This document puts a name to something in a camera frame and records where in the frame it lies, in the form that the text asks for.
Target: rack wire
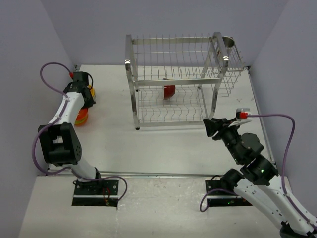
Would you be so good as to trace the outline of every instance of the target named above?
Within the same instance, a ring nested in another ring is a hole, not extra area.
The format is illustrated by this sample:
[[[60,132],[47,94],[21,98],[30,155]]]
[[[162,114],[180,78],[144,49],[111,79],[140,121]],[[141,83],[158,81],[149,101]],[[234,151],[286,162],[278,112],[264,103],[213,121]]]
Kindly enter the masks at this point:
[[[203,85],[212,85],[214,112],[217,96],[229,96],[244,70],[233,39],[219,32],[136,39],[127,35],[125,66],[136,129],[201,124],[212,114],[206,109]],[[176,87],[168,100],[164,99],[165,85]]]

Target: white floor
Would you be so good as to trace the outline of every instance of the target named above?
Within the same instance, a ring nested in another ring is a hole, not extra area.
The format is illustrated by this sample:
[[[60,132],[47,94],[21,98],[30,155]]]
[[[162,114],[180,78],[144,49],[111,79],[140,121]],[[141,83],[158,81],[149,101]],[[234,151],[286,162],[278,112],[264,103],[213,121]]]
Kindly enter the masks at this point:
[[[83,157],[100,171],[211,175],[239,168],[222,141],[207,138],[203,125],[136,131],[123,66],[83,65],[81,71],[93,76],[97,103],[89,109],[87,124],[75,129]],[[233,118],[237,108],[258,113],[247,71],[229,97],[219,97],[215,117]],[[257,134],[265,146],[259,119],[253,119],[239,131]],[[263,155],[268,157],[266,146]]]
[[[254,207],[199,211],[204,178],[129,178],[118,210],[72,207],[71,176],[37,177],[20,238],[278,238]]]

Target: purple cable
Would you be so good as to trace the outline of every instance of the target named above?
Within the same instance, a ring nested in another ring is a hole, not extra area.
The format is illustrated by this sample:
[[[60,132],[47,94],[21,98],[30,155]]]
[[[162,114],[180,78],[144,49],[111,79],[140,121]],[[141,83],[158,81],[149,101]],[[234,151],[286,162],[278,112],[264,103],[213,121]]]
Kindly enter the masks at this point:
[[[212,194],[213,192],[217,192],[217,191],[226,192],[226,193],[229,193],[229,194],[232,194],[232,195],[237,196],[237,194],[235,194],[234,192],[230,192],[230,191],[228,191],[228,190],[221,189],[221,188],[215,188],[215,189],[213,189],[213,190],[210,190],[208,193],[206,193],[206,194],[204,195],[204,197],[202,198],[202,200],[201,200],[201,202],[200,202],[199,210],[200,210],[201,212],[206,212],[207,209],[209,208],[209,204],[207,204],[206,208],[205,208],[204,210],[202,210],[202,206],[203,206],[203,202],[204,202],[205,198],[206,198],[208,195]]]
[[[283,117],[283,118],[288,118],[292,121],[292,130],[291,130],[291,134],[289,136],[286,148],[285,148],[285,152],[284,152],[284,157],[283,157],[283,165],[282,165],[282,189],[284,194],[288,194],[287,190],[286,190],[286,186],[285,186],[285,167],[286,167],[286,158],[287,158],[287,153],[288,153],[288,149],[290,147],[293,135],[294,135],[294,131],[295,131],[295,120],[289,116],[289,115],[285,115],[285,114],[265,114],[265,115],[248,115],[249,118],[266,118],[266,117]],[[314,228],[315,231],[317,231],[317,227],[314,224],[311,224],[309,219],[305,216],[304,213],[302,213],[302,211],[296,206],[296,204],[294,203],[294,201],[287,196],[288,201],[292,204],[292,206],[295,208],[295,210]]]
[[[48,86],[50,89],[54,90],[55,92],[58,92],[58,93],[62,94],[62,95],[65,96],[66,98],[68,98],[68,96],[67,96],[64,92],[59,91],[59,90],[56,89],[56,88],[53,88],[52,86],[50,86],[50,85],[44,80],[44,78],[43,78],[43,69],[44,69],[46,66],[50,65],[50,64],[57,64],[57,65],[63,66],[64,68],[67,69],[67,71],[68,71],[69,73],[71,73],[70,70],[69,70],[65,65],[63,65],[63,64],[61,64],[61,63],[58,63],[58,62],[49,62],[49,63],[44,64],[44,65],[42,66],[41,70],[40,70],[40,78],[41,78],[41,80],[42,80],[43,83],[44,83],[46,86]],[[43,169],[43,168],[40,166],[40,164],[38,163],[38,161],[37,161],[37,159],[36,159],[36,156],[35,156],[36,144],[37,144],[37,142],[38,142],[38,140],[39,140],[39,138],[40,138],[40,135],[43,133],[43,131],[47,130],[49,127],[51,127],[52,125],[54,125],[55,123],[57,123],[57,122],[60,120],[60,117],[63,115],[63,113],[64,113],[64,111],[65,111],[65,109],[66,109],[67,103],[68,103],[68,101],[66,100],[65,103],[64,103],[64,106],[63,106],[62,110],[60,111],[59,118],[56,118],[55,121],[53,121],[53,122],[47,124],[46,126],[44,126],[44,127],[37,133],[37,135],[35,136],[35,138],[34,138],[34,140],[33,140],[33,143],[32,143],[32,160],[33,160],[33,163],[34,163],[34,165],[36,166],[36,168],[37,168],[39,171],[41,171],[42,173],[44,173],[44,174],[46,174],[46,175],[57,175],[58,173],[60,173],[60,172],[62,172],[62,171],[64,171],[64,170],[70,169],[70,167],[64,167],[64,168],[62,168],[62,169],[60,169],[60,170],[58,170],[58,171],[55,171],[55,172],[48,172],[47,170]]]
[[[127,181],[121,177],[121,176],[117,176],[117,175],[112,175],[112,176],[108,176],[108,177],[104,177],[104,178],[84,178],[82,176],[80,176],[79,174],[77,174],[75,171],[72,170],[72,173],[78,177],[79,179],[83,179],[83,180],[87,180],[87,181],[102,181],[102,180],[105,180],[105,179],[112,179],[112,178],[118,178],[118,179],[121,179],[124,183],[125,183],[125,190],[124,190],[124,193],[122,194],[122,196],[118,199],[118,201],[120,201],[126,194],[127,190],[128,190],[128,183]]]

